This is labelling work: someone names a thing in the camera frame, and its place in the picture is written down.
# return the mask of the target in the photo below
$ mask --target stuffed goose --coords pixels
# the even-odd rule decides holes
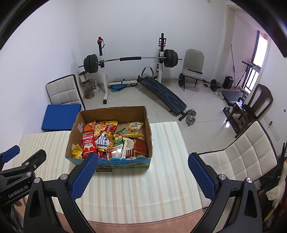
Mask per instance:
[[[276,207],[278,206],[285,192],[285,179],[287,175],[287,163],[286,162],[287,160],[283,163],[282,174],[278,182],[278,185],[274,187],[273,189],[269,190],[268,192],[266,192],[268,200],[273,201],[272,202],[273,209],[276,209]]]

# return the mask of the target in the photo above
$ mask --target black speaker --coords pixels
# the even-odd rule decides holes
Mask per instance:
[[[223,85],[222,85],[222,88],[224,88],[224,89],[230,89],[230,88],[232,87],[233,81],[234,81],[233,77],[231,77],[231,76],[226,76],[226,77],[225,77],[225,80],[224,80],[224,83],[223,83]]]

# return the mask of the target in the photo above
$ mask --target shoe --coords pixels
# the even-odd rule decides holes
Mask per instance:
[[[218,95],[220,99],[224,100],[224,97],[223,97],[222,93],[219,90],[216,90],[215,94]]]

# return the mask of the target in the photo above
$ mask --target silver screw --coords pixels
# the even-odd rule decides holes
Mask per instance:
[[[226,175],[220,174],[220,175],[219,175],[219,179],[221,179],[221,180],[226,180]]]
[[[67,174],[63,174],[63,175],[60,176],[60,178],[61,178],[61,180],[65,180],[65,179],[68,178],[68,175]]]
[[[37,178],[34,180],[34,182],[35,182],[35,183],[39,183],[40,180],[41,180],[41,179],[40,179],[39,177],[37,177]]]
[[[252,183],[252,182],[253,182],[253,180],[252,180],[250,177],[247,177],[247,178],[246,178],[246,181],[247,181],[248,183]]]

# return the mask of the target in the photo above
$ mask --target blue textured finger pad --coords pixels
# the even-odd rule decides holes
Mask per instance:
[[[88,183],[98,167],[98,162],[98,155],[94,153],[83,169],[79,172],[71,186],[71,198],[73,201],[83,195]]]
[[[215,198],[214,183],[193,154],[188,157],[188,166],[205,198],[213,200]]]
[[[7,163],[11,159],[13,159],[16,155],[18,155],[19,153],[20,153],[20,148],[19,148],[19,146],[15,145],[2,154],[1,160],[3,163]]]

